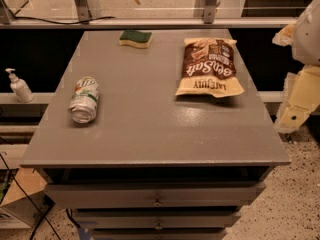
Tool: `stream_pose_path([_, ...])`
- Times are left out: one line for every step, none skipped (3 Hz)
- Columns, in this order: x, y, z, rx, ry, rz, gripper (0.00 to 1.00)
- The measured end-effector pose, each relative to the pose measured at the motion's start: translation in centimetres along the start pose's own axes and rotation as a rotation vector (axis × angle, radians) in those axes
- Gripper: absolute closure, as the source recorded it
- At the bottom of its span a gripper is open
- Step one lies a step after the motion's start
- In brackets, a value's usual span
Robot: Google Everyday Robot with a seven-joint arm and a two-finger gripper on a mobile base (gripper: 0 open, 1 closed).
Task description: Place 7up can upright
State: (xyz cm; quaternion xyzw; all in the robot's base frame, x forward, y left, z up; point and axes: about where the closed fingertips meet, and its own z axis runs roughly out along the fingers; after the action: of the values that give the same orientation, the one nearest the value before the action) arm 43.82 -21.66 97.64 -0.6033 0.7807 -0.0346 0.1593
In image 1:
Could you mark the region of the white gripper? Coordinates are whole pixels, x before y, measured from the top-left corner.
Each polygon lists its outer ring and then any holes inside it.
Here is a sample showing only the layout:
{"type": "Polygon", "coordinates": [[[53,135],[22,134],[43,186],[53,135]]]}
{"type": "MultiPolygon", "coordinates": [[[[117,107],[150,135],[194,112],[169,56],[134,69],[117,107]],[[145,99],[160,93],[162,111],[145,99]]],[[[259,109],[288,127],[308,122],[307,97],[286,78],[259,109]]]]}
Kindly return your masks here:
{"type": "Polygon", "coordinates": [[[272,39],[278,46],[292,45],[292,56],[305,64],[284,81],[283,102],[274,128],[279,133],[297,131],[320,105],[320,0],[313,0],[296,24],[282,28],[272,39]]]}

